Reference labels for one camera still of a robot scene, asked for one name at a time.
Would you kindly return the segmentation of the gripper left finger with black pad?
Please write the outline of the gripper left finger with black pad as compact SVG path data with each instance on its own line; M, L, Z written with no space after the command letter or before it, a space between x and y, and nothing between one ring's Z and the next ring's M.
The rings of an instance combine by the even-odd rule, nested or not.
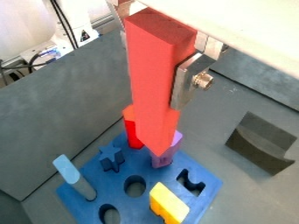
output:
M127 46L127 32L124 26L124 18L129 16L129 9L135 0L105 0L105 1L116 22L116 26L119 28L123 46Z

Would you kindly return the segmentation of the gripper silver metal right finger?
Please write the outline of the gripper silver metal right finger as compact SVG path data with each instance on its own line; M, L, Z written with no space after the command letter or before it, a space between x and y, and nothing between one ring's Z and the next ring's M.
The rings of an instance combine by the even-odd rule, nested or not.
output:
M208 74L211 65L218 61L228 46L202 31L196 33L195 53L176 66L172 83L171 108L180 110L194 97L198 88L207 90L214 82Z

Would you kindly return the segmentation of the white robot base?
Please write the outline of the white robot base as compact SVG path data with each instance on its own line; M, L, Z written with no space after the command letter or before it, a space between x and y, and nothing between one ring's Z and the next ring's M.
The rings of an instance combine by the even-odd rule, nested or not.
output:
M113 28L105 0L0 0L0 73L24 68L21 53L41 43L75 49L81 31Z

